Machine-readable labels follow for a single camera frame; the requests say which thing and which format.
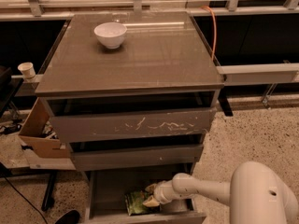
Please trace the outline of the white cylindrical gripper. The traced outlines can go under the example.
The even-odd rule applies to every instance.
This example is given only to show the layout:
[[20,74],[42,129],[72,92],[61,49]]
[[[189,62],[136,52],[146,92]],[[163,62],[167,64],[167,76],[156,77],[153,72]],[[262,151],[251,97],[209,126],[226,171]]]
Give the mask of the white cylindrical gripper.
[[150,195],[147,200],[143,202],[146,207],[157,207],[160,204],[171,203],[176,198],[176,193],[172,186],[172,181],[162,181],[148,185],[145,191]]

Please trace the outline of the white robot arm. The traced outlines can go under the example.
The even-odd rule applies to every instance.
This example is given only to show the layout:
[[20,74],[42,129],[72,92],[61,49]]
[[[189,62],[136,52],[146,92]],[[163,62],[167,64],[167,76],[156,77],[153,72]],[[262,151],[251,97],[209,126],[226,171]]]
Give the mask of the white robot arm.
[[240,164],[229,182],[206,181],[178,173],[169,181],[146,187],[143,204],[156,207],[196,195],[227,205],[230,224],[292,224],[298,201],[292,190],[269,167],[247,161]]

